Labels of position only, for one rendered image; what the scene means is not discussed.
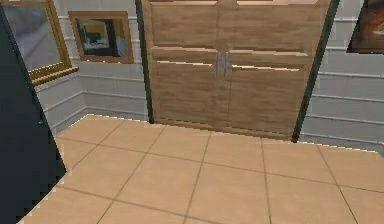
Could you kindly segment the wooden double room door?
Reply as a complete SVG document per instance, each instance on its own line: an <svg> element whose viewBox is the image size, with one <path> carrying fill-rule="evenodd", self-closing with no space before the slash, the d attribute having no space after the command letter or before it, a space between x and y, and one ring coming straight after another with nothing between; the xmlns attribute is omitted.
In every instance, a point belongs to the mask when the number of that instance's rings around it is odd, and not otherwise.
<svg viewBox="0 0 384 224"><path fill-rule="evenodd" d="M150 122L297 141L339 2L136 0Z"/></svg>

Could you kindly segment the wood framed picture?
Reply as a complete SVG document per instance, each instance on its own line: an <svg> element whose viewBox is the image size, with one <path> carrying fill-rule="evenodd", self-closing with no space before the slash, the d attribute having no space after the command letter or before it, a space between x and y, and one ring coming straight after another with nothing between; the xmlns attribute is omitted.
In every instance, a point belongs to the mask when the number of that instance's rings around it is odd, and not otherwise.
<svg viewBox="0 0 384 224"><path fill-rule="evenodd" d="M126 11L69 11L81 61L133 64Z"/></svg>

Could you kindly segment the black fridge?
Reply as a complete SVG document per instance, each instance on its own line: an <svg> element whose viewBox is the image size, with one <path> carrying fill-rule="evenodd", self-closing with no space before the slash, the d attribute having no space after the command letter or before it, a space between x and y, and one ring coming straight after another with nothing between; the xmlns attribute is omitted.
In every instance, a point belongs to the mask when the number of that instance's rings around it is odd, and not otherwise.
<svg viewBox="0 0 384 224"><path fill-rule="evenodd" d="M0 224L16 224L66 168L0 5Z"/></svg>

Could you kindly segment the gold framed window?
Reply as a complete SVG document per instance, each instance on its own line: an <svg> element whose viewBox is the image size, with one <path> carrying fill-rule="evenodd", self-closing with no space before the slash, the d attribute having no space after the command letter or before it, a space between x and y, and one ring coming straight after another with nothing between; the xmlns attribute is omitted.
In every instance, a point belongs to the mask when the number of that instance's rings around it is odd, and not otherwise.
<svg viewBox="0 0 384 224"><path fill-rule="evenodd" d="M32 83L75 73L54 0L0 0Z"/></svg>

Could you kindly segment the dark brown framed picture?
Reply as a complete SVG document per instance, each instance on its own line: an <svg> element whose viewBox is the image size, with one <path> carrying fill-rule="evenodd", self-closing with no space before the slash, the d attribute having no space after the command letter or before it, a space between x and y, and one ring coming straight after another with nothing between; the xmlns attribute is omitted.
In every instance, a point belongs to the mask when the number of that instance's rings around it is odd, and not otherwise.
<svg viewBox="0 0 384 224"><path fill-rule="evenodd" d="M384 0L364 0L347 52L384 55Z"/></svg>

